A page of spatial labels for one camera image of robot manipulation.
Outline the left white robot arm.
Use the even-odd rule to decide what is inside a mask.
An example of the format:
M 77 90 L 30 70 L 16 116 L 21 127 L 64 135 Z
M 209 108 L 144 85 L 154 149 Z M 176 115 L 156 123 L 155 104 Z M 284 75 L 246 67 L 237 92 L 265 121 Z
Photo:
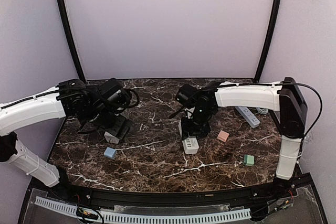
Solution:
M 13 164 L 26 175 L 53 188 L 63 201 L 74 197 L 68 185 L 67 172 L 30 151 L 18 138 L 16 130 L 52 119 L 75 118 L 80 123 L 78 134 L 88 123 L 104 130 L 113 139 L 122 140 L 132 121 L 122 115 L 136 107 L 139 95 L 111 78 L 103 84 L 86 85 L 79 79 L 61 82 L 48 90 L 29 97 L 1 104 L 1 162 Z

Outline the white power strip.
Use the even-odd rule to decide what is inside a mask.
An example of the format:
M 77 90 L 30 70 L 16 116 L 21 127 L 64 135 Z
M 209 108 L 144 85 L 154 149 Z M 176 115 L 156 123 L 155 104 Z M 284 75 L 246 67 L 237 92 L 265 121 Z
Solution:
M 197 154 L 199 150 L 199 144 L 195 134 L 192 132 L 192 128 L 190 128 L 188 123 L 183 120 L 180 121 L 178 126 L 184 153 L 187 155 Z

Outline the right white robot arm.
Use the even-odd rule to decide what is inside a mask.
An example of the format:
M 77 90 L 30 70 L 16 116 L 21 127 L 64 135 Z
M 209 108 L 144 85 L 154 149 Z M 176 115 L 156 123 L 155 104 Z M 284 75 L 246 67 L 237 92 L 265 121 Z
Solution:
M 269 197 L 278 200 L 288 191 L 285 180 L 293 176 L 303 142 L 311 131 L 306 127 L 308 105 L 300 91 L 301 87 L 310 89 L 321 98 L 316 89 L 297 83 L 291 77 L 271 83 L 217 82 L 200 89 L 185 84 L 175 97 L 181 107 L 170 117 L 184 112 L 185 116 L 178 125 L 180 136 L 182 141 L 194 141 L 210 133 L 209 121 L 219 108 L 243 106 L 278 112 L 280 117 L 274 118 L 274 121 L 281 135 L 275 174 L 279 180 L 268 187 Z

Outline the blue plug charger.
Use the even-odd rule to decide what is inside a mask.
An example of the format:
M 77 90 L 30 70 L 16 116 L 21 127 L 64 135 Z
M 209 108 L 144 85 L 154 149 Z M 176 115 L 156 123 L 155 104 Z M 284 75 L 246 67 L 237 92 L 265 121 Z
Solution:
M 116 150 L 114 148 L 107 147 L 104 151 L 104 157 L 109 159 L 114 159 L 116 154 Z

